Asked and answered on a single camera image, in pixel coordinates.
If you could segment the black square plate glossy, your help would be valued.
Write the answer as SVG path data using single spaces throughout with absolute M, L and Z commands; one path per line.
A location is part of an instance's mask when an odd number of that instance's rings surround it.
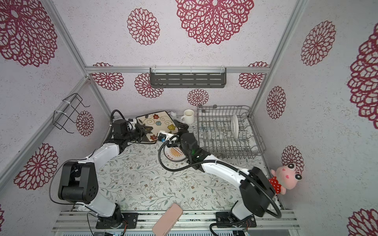
M 158 133 L 160 131 L 170 134 L 177 134 L 179 131 L 174 120 L 166 111 L 139 116 L 136 120 L 139 124 L 152 128 L 152 130 L 145 135 L 149 142 L 155 142 L 158 139 Z

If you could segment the white round plate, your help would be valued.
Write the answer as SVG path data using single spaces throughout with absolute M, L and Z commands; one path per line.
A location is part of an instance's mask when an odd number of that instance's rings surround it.
M 231 119 L 231 133 L 235 139 L 239 137 L 239 122 L 237 115 L 233 115 Z
M 164 148 L 165 157 L 172 162 L 182 162 L 187 159 L 178 147 Z

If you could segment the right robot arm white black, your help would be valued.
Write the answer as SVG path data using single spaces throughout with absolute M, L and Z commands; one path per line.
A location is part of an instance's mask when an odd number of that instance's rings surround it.
M 251 215 L 263 217 L 265 213 L 281 218 L 282 213 L 273 200 L 275 191 L 261 169 L 253 167 L 248 170 L 239 168 L 219 160 L 198 145 L 193 133 L 188 132 L 189 126 L 174 121 L 179 132 L 168 135 L 161 149 L 166 146 L 178 146 L 188 158 L 188 165 L 178 169 L 163 168 L 169 172 L 180 172 L 189 168 L 203 173 L 215 175 L 239 189 L 242 200 L 235 203 L 229 213 L 229 221 L 245 221 Z

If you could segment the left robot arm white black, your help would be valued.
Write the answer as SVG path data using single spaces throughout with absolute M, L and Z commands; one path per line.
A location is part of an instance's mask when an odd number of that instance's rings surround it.
M 123 226 L 125 218 L 120 205 L 108 200 L 99 192 L 96 172 L 109 160 L 121 154 L 129 143 L 140 143 L 152 127 L 135 124 L 128 130 L 128 121 L 118 120 L 112 125 L 113 132 L 104 144 L 93 154 L 80 160 L 63 164 L 58 197 L 72 204 L 81 204 L 95 213 L 101 224 L 117 229 Z

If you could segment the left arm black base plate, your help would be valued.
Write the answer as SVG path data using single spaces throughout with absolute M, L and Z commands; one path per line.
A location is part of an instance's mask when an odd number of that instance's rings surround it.
M 98 217 L 96 229 L 135 229 L 138 213 L 123 212 L 111 217 Z

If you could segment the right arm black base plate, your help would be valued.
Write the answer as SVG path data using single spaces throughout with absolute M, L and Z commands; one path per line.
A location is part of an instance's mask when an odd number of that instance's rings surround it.
M 249 217 L 244 218 L 242 222 L 241 219 L 238 219 L 234 214 L 231 212 L 223 212 L 218 211 L 215 214 L 216 216 L 216 224 L 218 228 L 255 228 L 257 226 L 257 222 L 255 216 L 252 214 Z

